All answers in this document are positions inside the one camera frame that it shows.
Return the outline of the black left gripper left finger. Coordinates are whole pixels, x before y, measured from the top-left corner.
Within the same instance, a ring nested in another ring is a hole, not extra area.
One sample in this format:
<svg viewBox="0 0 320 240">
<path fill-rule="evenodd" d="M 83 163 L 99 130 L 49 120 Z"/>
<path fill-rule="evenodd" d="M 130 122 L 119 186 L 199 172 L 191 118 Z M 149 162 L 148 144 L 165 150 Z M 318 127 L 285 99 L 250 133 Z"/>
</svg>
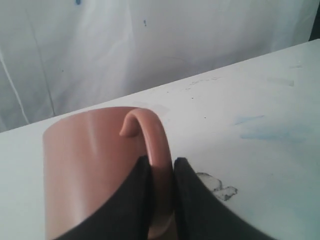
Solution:
<svg viewBox="0 0 320 240">
<path fill-rule="evenodd" d="M 105 204 L 57 239 L 146 240 L 153 215 L 153 176 L 145 155 Z"/>
</svg>

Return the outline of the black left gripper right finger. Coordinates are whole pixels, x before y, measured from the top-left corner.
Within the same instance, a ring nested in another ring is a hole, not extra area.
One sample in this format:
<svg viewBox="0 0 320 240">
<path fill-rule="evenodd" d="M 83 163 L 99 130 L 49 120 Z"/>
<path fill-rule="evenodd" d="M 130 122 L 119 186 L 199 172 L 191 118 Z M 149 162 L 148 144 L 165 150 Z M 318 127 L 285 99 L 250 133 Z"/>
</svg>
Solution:
<svg viewBox="0 0 320 240">
<path fill-rule="evenodd" d="M 224 206 L 188 160 L 174 161 L 174 213 L 180 240 L 261 240 L 263 233 Z"/>
</svg>

